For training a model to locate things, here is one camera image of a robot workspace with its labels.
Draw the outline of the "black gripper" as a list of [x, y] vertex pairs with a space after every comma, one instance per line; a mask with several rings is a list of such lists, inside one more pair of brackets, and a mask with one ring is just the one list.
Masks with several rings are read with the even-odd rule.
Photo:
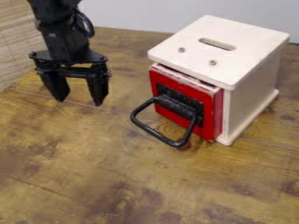
[[108, 58], [89, 49], [93, 24], [84, 14], [36, 15], [34, 25], [46, 46], [32, 52], [36, 72], [52, 97], [62, 102], [70, 92], [65, 77], [86, 79], [96, 106], [108, 95]]

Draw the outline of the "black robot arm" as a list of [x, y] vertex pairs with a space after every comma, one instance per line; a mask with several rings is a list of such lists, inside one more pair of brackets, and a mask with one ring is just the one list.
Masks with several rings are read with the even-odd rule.
[[26, 0], [34, 15], [34, 26], [46, 49], [30, 52], [29, 58], [42, 85], [62, 102], [70, 92], [66, 78], [84, 79], [96, 106], [108, 95], [108, 57], [89, 49], [93, 24], [78, 9], [81, 0]]

